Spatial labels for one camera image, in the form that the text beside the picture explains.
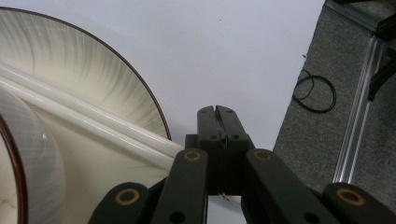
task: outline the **white plastic rod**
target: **white plastic rod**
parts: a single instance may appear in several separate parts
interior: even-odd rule
[[[138,127],[98,106],[84,102],[75,96],[61,91],[44,81],[38,80],[4,63],[0,63],[0,76],[6,77],[41,95],[47,96],[51,100],[65,105],[81,115],[94,119],[117,132],[123,133],[171,157],[175,157],[180,150],[184,149],[184,147],[179,144]]]
[[[136,156],[152,161],[166,170],[170,170],[172,166],[172,157],[165,155],[152,147],[146,146],[123,133],[112,130],[106,125],[103,125],[93,119],[83,116],[67,106],[54,102],[50,98],[35,91],[31,91],[5,77],[0,77],[0,84],[16,94],[22,100],[39,106],[59,118],[65,119],[91,133],[94,133],[97,136],[116,144],[122,149],[135,154]]]

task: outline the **metal rail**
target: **metal rail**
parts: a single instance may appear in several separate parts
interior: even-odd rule
[[[332,182],[352,183],[370,110],[370,102],[367,100],[370,80],[378,70],[385,48],[386,42],[376,36],[371,37]]]

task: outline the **metal frame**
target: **metal frame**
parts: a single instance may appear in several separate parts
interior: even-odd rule
[[[345,17],[346,19],[353,21],[367,31],[375,32],[376,30],[376,26],[378,25],[379,20],[368,14],[362,13],[361,11],[357,10],[352,6],[341,5],[334,2],[333,0],[327,1],[325,6],[338,13],[339,15]]]
[[[332,182],[352,183],[370,110],[370,102],[367,100],[369,85],[371,77],[378,70],[385,49],[386,42],[376,36],[371,37]]]
[[[375,35],[385,41],[396,38],[396,14],[380,21],[376,27]]]

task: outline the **gray carpet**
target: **gray carpet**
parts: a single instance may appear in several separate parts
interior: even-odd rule
[[[329,79],[337,91],[335,108],[314,114],[291,101],[274,152],[310,188],[319,192],[332,182],[347,127],[362,63],[371,33],[326,7],[320,15],[304,68]],[[396,212],[396,77],[380,90],[367,124],[354,184],[373,194]],[[311,82],[295,93],[304,96]],[[330,89],[316,80],[304,100],[314,108],[332,101]]]

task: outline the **black linkage arm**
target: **black linkage arm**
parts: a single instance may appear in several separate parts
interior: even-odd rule
[[[150,189],[125,183],[112,189],[90,224],[202,224],[207,195],[241,195],[248,224],[396,223],[367,192],[330,184],[307,188],[272,151],[255,149],[235,112],[224,106],[198,111],[198,134],[186,136],[169,176]]]

